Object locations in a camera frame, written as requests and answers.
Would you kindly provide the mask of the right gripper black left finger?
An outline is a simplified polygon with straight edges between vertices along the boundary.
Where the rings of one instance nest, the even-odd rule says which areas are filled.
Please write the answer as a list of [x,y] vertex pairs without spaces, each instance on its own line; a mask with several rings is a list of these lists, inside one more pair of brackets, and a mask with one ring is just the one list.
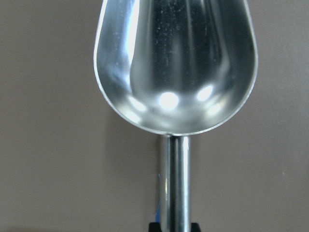
[[148,232],[161,232],[160,217],[155,218],[155,222],[150,222]]

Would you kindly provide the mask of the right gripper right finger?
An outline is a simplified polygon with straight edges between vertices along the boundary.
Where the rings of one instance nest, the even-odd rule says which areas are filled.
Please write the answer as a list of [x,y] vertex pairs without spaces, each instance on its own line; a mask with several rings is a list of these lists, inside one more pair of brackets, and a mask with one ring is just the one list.
[[191,218],[191,232],[201,232],[200,225],[194,218]]

